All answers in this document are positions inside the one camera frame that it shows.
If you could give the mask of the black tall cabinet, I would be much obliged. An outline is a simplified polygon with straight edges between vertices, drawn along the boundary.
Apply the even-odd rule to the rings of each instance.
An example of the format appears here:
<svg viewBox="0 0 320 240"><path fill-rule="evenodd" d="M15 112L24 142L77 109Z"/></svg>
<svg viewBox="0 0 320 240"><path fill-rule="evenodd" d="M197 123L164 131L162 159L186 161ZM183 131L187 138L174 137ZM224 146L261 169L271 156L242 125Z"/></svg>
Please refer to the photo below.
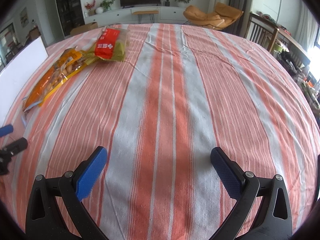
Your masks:
<svg viewBox="0 0 320 240"><path fill-rule="evenodd" d="M55 0L57 12L64 37L69 36L71 30L84 25L84 17L80 0Z"/></svg>

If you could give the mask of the potted green plant left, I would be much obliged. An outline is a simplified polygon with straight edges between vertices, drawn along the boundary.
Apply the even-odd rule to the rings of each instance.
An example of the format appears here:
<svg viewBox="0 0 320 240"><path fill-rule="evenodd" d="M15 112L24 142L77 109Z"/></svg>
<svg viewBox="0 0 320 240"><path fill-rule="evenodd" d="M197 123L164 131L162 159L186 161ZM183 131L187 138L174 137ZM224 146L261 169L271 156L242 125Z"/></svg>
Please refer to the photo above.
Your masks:
<svg viewBox="0 0 320 240"><path fill-rule="evenodd" d="M111 6L114 4L114 2L115 0L102 0L100 7L102 7L104 11L108 11L111 9Z"/></svg>

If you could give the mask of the red flower vase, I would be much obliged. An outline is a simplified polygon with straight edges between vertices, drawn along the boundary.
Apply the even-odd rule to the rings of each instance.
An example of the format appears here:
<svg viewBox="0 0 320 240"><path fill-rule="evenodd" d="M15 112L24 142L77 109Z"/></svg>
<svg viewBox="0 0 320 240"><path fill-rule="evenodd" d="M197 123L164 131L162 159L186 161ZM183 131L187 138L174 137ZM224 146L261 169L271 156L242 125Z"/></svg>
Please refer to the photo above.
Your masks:
<svg viewBox="0 0 320 240"><path fill-rule="evenodd" d="M95 0L93 0L91 3L86 2L85 9L87 10L88 16L92 16L95 14L95 4L96 4Z"/></svg>

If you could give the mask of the small wooden bench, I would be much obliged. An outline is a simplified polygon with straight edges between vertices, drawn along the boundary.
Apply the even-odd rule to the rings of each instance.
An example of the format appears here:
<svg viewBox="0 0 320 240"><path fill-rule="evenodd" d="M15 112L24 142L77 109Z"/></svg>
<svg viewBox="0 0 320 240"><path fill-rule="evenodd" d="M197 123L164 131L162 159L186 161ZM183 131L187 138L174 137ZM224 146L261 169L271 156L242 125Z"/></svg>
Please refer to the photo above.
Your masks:
<svg viewBox="0 0 320 240"><path fill-rule="evenodd" d="M138 24L142 23L142 19L144 15L148 15L150 22L155 23L155 16L159 14L158 10L150 10L150 11L134 11L132 15L137 16Z"/></svg>

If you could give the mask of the orange lounge chair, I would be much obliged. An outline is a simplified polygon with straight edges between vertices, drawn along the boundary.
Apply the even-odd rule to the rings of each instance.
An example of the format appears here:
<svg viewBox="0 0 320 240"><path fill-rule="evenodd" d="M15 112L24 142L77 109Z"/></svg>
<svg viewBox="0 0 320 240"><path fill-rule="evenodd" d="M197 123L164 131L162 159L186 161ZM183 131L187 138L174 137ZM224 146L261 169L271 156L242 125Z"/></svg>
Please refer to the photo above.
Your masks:
<svg viewBox="0 0 320 240"><path fill-rule="evenodd" d="M243 13L242 10L217 2L213 12L204 13L198 7L190 5L183 12L183 16L187 23L207 29L223 30L236 22Z"/></svg>

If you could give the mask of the orange peanut snack bag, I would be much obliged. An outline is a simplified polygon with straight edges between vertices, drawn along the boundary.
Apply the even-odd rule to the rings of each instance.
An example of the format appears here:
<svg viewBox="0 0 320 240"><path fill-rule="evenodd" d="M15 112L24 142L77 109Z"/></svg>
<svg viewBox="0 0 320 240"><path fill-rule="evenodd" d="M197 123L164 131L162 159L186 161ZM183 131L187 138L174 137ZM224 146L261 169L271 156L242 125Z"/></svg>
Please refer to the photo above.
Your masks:
<svg viewBox="0 0 320 240"><path fill-rule="evenodd" d="M28 96L23 99L22 111L27 112L41 104L55 87L62 84L63 80L66 80L67 76L76 70L74 65L81 66L80 61L84 59L83 55L84 52L76 48L66 49L33 86Z"/></svg>

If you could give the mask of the red label snack bag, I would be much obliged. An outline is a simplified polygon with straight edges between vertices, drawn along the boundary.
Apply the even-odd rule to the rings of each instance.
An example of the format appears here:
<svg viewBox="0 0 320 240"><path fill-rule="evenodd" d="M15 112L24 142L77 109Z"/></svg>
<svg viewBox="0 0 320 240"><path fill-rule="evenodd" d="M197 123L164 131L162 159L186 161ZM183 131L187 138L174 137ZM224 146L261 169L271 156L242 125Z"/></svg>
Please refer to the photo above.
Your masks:
<svg viewBox="0 0 320 240"><path fill-rule="evenodd" d="M103 61L123 62L126 48L129 45L130 31L112 26L101 29L96 42L84 52L84 57L95 58Z"/></svg>

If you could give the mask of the white storage box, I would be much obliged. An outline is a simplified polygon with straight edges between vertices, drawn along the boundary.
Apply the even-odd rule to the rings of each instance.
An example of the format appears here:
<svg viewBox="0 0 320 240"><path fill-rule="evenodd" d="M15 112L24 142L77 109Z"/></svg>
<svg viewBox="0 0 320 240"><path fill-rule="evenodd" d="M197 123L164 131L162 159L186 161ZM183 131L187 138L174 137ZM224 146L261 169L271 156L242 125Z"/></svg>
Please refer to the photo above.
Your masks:
<svg viewBox="0 0 320 240"><path fill-rule="evenodd" d="M20 90L47 57L48 53L42 38L38 37L20 51L1 71L1 126L4 125L10 107Z"/></svg>

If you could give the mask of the striped pink white tablecloth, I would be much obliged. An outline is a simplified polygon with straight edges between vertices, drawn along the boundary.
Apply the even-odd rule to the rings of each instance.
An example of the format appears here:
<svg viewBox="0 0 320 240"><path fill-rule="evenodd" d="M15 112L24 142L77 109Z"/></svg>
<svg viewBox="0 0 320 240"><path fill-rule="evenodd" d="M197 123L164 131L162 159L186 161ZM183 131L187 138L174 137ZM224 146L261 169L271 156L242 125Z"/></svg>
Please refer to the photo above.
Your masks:
<svg viewBox="0 0 320 240"><path fill-rule="evenodd" d="M23 99L67 48L88 50L99 30L47 49L4 124L28 148L1 177L1 200L19 226L34 178L75 169L98 146L108 163L84 205L110 239L208 239L234 205L210 163L219 146L243 170L284 178L293 228L316 190L319 127L276 59L246 39L199 27L128 25L123 62L100 61L40 107Z"/></svg>

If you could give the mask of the cardboard box on floor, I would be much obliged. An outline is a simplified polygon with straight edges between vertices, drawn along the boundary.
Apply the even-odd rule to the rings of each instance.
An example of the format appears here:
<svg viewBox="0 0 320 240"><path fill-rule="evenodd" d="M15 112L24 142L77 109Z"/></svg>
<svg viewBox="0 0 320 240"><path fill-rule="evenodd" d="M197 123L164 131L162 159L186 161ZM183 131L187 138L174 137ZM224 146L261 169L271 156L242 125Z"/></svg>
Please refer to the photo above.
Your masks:
<svg viewBox="0 0 320 240"><path fill-rule="evenodd" d="M87 31L97 29L97 28L98 28L97 22L88 23L88 24L85 24L85 25L82 25L82 26L79 26L79 27L72 29L70 32L70 35L71 36L79 35L79 34L82 34Z"/></svg>

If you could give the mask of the white tv cabinet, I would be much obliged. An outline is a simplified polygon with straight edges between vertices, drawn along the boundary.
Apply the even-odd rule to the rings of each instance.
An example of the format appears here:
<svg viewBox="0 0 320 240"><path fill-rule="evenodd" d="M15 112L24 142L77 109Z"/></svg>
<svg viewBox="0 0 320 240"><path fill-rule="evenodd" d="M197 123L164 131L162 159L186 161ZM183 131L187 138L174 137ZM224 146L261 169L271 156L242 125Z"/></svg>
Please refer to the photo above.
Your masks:
<svg viewBox="0 0 320 240"><path fill-rule="evenodd" d="M84 19L84 22L85 24L95 22L99 27L114 24L184 24L187 22L183 15L184 11L184 8L164 6L126 8L88 16Z"/></svg>

